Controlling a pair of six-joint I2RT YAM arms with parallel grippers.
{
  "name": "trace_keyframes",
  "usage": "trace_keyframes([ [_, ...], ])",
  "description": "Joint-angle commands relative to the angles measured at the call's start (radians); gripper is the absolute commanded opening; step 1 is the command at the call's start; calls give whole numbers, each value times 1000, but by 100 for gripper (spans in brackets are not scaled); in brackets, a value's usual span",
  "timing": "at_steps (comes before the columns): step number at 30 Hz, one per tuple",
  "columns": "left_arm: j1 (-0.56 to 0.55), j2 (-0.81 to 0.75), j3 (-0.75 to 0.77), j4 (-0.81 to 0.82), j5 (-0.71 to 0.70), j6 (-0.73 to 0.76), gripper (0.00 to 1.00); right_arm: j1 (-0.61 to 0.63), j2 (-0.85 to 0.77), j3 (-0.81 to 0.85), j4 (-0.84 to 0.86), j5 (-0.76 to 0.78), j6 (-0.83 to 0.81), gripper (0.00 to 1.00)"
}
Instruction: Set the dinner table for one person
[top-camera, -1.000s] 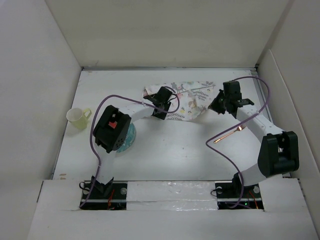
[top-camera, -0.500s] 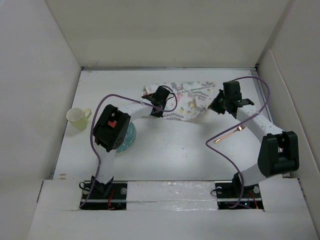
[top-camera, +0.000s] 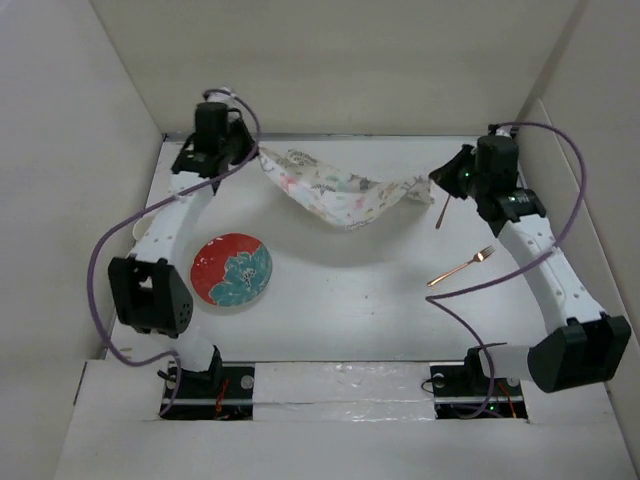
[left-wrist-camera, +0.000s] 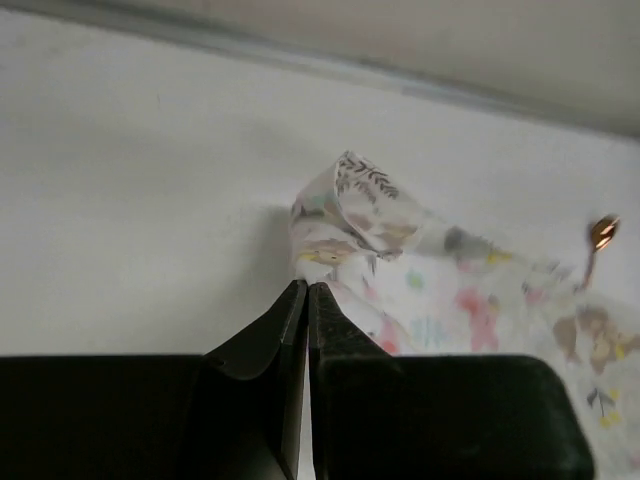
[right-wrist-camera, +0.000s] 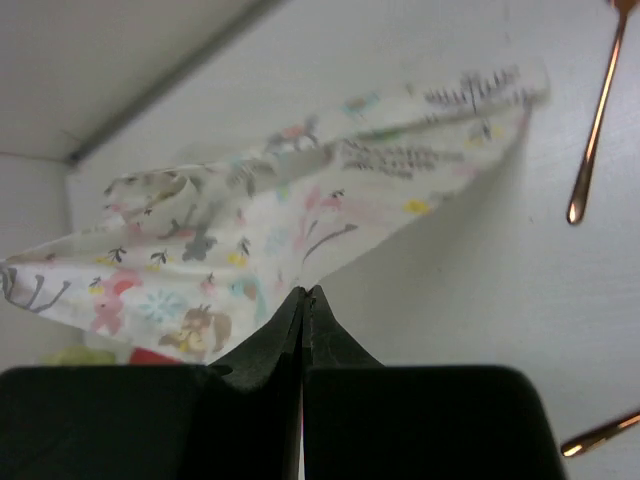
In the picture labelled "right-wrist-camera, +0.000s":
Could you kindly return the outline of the copper spoon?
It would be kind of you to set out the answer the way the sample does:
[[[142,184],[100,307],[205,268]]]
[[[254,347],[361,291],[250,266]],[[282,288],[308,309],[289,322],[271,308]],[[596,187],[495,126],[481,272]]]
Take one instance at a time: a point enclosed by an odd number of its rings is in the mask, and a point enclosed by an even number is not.
[[[600,96],[594,112],[591,130],[566,211],[566,221],[572,226],[579,225],[583,221],[586,213],[595,159],[597,156],[597,148],[599,145],[609,94],[611,92],[613,79],[619,62],[627,23],[639,2],[637,0],[617,0],[607,1],[607,4],[616,10],[618,14],[618,22],[600,90]]]

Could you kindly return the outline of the floral patterned cloth placemat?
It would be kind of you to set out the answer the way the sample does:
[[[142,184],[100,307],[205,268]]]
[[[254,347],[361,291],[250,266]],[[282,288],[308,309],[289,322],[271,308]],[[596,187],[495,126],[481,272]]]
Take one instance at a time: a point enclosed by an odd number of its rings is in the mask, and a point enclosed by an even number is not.
[[[465,190],[516,146],[540,63],[408,84],[308,116],[245,153],[115,179],[106,218],[1,264],[21,309],[189,363],[254,334],[289,292]]]

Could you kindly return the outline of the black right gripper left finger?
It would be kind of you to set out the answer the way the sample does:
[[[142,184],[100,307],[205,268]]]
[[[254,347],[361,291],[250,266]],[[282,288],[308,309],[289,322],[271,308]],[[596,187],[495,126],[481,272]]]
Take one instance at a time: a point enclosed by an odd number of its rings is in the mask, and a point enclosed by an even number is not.
[[[25,367],[1,377],[5,479],[282,479],[295,467],[305,292],[209,365]]]

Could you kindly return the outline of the pale green mug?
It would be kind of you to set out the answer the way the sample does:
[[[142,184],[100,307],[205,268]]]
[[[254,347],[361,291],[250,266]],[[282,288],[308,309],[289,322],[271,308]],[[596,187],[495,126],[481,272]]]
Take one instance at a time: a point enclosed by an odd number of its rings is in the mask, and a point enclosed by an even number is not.
[[[48,366],[114,365],[116,355],[108,350],[93,349],[85,345],[72,345],[41,359]]]

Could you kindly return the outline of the red and teal plate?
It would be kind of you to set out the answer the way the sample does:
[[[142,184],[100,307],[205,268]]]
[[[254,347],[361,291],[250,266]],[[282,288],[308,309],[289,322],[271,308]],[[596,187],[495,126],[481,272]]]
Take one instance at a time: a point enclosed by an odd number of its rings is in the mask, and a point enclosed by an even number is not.
[[[168,366],[182,364],[182,361],[143,348],[135,348],[131,352],[128,364]]]

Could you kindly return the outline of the copper fork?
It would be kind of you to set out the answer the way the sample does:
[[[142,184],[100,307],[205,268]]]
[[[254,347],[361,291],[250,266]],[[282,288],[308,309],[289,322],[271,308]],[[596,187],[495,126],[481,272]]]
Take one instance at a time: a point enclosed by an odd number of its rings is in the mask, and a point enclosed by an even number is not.
[[[584,455],[639,424],[639,411],[618,416],[570,438],[560,446],[564,458]]]

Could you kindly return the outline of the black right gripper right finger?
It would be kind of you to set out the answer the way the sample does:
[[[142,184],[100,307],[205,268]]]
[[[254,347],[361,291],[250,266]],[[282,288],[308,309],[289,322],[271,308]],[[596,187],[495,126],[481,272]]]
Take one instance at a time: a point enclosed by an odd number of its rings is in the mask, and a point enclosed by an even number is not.
[[[495,365],[381,364],[320,287],[303,307],[304,473],[309,479],[562,479],[540,397]]]

